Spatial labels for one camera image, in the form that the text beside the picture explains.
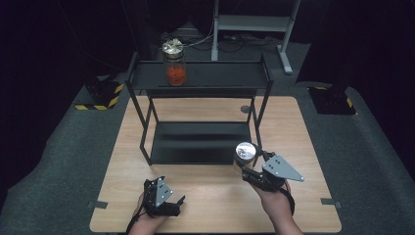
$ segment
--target forearm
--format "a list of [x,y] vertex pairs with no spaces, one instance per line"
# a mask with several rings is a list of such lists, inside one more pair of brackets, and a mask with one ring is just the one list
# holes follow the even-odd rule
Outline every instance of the forearm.
[[292,217],[286,218],[272,218],[272,225],[274,226],[275,232],[278,235],[302,235],[300,228],[294,222]]
[[146,221],[146,219],[139,219],[131,228],[128,235],[153,235],[156,233],[158,227],[154,223]]

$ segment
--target black metal shelf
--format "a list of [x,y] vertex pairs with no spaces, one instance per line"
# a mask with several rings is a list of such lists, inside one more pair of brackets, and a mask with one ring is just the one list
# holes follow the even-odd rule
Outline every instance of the black metal shelf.
[[[143,125],[140,149],[149,165],[230,165],[236,146],[251,142],[251,118],[261,147],[259,125],[273,83],[263,55],[256,62],[187,62],[186,73],[184,85],[169,86],[162,62],[140,62],[137,53],[131,60],[125,84]],[[264,99],[257,116],[254,97],[260,91]],[[145,116],[136,92],[149,98]],[[153,102],[160,98],[242,98],[251,100],[251,108],[246,121],[162,121]],[[151,116],[157,124],[149,156],[144,144]]]
[[160,121],[151,160],[153,164],[230,165],[241,142],[251,142],[245,122]]

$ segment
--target red liquid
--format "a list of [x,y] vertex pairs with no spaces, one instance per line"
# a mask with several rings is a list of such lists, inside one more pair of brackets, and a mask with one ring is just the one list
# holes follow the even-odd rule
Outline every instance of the red liquid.
[[186,81],[186,70],[181,67],[170,67],[166,73],[170,85],[179,86]]

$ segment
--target gray carpet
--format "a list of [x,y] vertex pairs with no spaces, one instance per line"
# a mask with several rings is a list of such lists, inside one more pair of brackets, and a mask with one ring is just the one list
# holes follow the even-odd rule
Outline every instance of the gray carpet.
[[[238,45],[222,42],[219,47],[230,51]],[[358,92],[352,88],[346,92],[358,115],[321,116],[306,87],[324,84],[296,83],[308,47],[289,44],[292,75],[284,74],[275,44],[219,51],[219,60],[257,60],[262,52],[274,55],[272,95],[293,96],[300,104],[330,192],[341,204],[339,234],[414,234],[415,184]],[[186,48],[185,53],[187,60],[210,58],[209,50]],[[117,79],[123,81],[125,73]],[[0,234],[93,234],[89,229],[93,209],[88,205],[98,198],[128,99],[124,88],[112,110],[68,108],[40,164],[9,190]]]

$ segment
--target strap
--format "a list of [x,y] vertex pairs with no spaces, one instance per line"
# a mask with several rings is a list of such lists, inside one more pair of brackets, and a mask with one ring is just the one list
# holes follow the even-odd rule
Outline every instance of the strap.
[[131,231],[132,226],[134,225],[135,222],[137,222],[138,217],[140,216],[139,212],[137,212],[134,216],[132,216],[130,222],[128,223],[127,226],[127,230],[125,231],[125,234],[129,234],[129,232]]
[[291,196],[291,193],[283,188],[279,188],[279,191],[287,197],[288,202],[290,203],[291,214],[294,214],[294,210],[296,209],[296,202],[294,201],[293,196]]

